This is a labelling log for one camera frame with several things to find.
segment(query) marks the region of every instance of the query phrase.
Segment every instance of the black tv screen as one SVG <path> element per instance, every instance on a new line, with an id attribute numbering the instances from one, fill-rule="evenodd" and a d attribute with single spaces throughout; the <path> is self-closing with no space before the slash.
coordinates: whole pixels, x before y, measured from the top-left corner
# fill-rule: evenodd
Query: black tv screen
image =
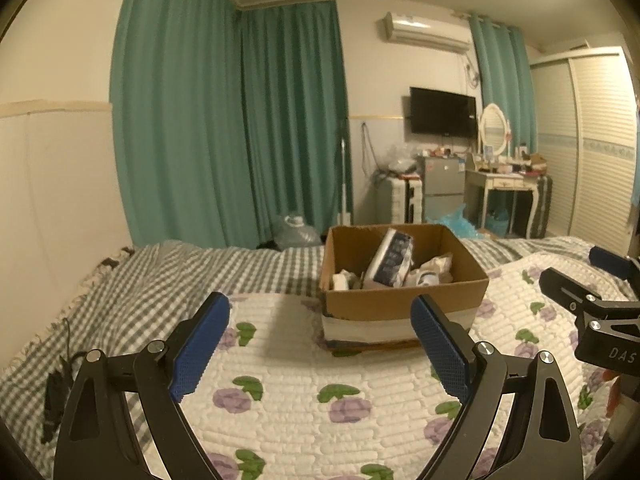
<path id="1" fill-rule="evenodd" d="M 411 131 L 447 137 L 478 133 L 476 98 L 427 88 L 411 88 Z"/>

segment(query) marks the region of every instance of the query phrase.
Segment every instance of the white suitcase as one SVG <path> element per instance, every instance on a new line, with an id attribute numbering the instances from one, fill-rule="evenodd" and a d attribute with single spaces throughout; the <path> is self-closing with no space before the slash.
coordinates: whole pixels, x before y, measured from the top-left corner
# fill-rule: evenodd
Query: white suitcase
<path id="1" fill-rule="evenodd" d="M 379 224 L 422 223 L 422 181 L 387 177 L 376 194 Z"/>

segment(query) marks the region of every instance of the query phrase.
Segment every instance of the metal screw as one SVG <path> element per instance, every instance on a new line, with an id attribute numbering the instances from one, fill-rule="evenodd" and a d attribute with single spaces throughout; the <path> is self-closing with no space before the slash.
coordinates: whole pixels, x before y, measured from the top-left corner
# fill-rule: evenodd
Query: metal screw
<path id="1" fill-rule="evenodd" d="M 160 341 L 156 339 L 152 341 L 146 346 L 146 349 L 149 350 L 152 354 L 159 354 L 162 350 L 164 350 L 164 341 Z"/>
<path id="2" fill-rule="evenodd" d="M 542 352 L 540 352 L 540 360 L 543 363 L 546 363 L 549 365 L 554 361 L 554 357 L 551 355 L 551 352 L 547 352 L 546 350 L 543 350 Z"/>
<path id="3" fill-rule="evenodd" d="M 492 353 L 494 353 L 494 347 L 491 346 L 491 343 L 481 341 L 478 343 L 478 351 L 484 355 L 491 355 Z"/>
<path id="4" fill-rule="evenodd" d="M 102 354 L 100 353 L 99 350 L 91 350 L 87 355 L 86 355 L 86 360 L 89 361 L 90 363 L 95 363 L 96 361 L 100 360 L 100 356 Z"/>

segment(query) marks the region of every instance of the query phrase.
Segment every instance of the green curtain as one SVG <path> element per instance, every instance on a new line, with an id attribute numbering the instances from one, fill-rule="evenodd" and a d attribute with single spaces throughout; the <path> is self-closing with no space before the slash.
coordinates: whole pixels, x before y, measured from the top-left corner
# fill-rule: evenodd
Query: green curtain
<path id="1" fill-rule="evenodd" d="M 340 139 L 349 139 L 337 7 L 327 1 L 251 10 L 241 23 L 260 236 L 270 238 L 273 220 L 293 211 L 324 231 L 338 213 Z M 350 168 L 347 176 L 351 205 Z"/>
<path id="2" fill-rule="evenodd" d="M 522 31 L 494 26 L 491 19 L 469 17 L 482 75 L 482 102 L 497 104 L 511 123 L 512 148 L 526 142 L 537 150 L 536 114 L 529 57 Z"/>
<path id="3" fill-rule="evenodd" d="M 134 243 L 254 248 L 240 14 L 229 0 L 124 0 L 110 97 Z"/>

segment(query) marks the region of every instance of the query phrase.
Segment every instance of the sliding wardrobe door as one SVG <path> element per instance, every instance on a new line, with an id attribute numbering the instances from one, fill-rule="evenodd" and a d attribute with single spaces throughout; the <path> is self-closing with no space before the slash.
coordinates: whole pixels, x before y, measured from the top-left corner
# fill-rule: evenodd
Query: sliding wardrobe door
<path id="1" fill-rule="evenodd" d="M 570 60 L 580 138 L 570 234 L 627 254 L 633 227 L 636 102 L 622 49 Z"/>
<path id="2" fill-rule="evenodd" d="M 569 234 L 578 164 L 578 124 L 574 84 L 566 59 L 531 67 L 538 151 L 546 158 L 547 171 L 554 181 L 547 230 Z"/>

